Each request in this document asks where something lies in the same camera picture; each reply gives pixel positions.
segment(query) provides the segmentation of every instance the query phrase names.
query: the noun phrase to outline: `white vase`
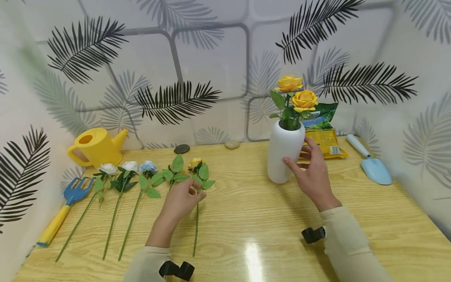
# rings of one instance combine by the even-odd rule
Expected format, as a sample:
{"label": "white vase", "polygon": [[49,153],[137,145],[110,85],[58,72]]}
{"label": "white vase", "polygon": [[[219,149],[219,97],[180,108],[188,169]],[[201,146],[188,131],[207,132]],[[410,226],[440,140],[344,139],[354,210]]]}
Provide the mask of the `white vase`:
{"label": "white vase", "polygon": [[272,182],[283,184],[293,175],[282,159],[289,157],[297,162],[304,138],[305,127],[302,123],[301,128],[293,131],[281,128],[279,122],[274,124],[268,147],[268,177]]}

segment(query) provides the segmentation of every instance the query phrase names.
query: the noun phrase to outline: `light blue trowel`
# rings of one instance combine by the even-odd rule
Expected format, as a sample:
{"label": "light blue trowel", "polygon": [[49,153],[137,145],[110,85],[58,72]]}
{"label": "light blue trowel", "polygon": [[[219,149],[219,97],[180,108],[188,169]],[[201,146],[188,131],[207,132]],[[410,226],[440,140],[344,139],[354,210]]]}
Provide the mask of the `light blue trowel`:
{"label": "light blue trowel", "polygon": [[368,150],[354,135],[348,134],[346,140],[366,158],[360,165],[371,181],[381,185],[390,185],[393,182],[384,163],[379,159],[373,159]]}

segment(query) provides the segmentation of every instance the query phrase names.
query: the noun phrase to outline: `green packet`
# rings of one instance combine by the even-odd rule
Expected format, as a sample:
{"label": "green packet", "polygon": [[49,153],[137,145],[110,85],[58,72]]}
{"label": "green packet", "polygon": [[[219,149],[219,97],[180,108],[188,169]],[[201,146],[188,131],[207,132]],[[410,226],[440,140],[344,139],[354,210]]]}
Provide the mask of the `green packet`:
{"label": "green packet", "polygon": [[309,112],[308,116],[302,120],[305,129],[333,129],[331,121],[337,107],[338,103],[316,105],[315,110]]}

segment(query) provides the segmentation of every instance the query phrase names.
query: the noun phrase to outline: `seed packet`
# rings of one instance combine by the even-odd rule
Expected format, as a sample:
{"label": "seed packet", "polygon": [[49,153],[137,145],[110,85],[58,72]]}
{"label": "seed packet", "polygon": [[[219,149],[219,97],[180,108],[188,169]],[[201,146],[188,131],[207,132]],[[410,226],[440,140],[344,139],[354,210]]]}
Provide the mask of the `seed packet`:
{"label": "seed packet", "polygon": [[305,126],[305,136],[313,139],[321,148],[325,159],[347,158],[348,154],[338,146],[335,129],[331,125],[338,103],[315,106],[302,123]]}

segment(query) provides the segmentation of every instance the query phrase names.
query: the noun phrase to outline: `wallpaper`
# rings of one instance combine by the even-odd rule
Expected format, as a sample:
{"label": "wallpaper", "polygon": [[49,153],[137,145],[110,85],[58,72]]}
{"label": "wallpaper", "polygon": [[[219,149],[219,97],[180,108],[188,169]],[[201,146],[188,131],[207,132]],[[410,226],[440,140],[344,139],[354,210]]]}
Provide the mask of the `wallpaper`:
{"label": "wallpaper", "polygon": [[285,74],[338,102],[337,133],[362,137],[451,237],[450,1],[0,0],[0,13],[7,277],[84,172],[65,153],[74,137],[100,126],[129,129],[124,149],[267,140]]}

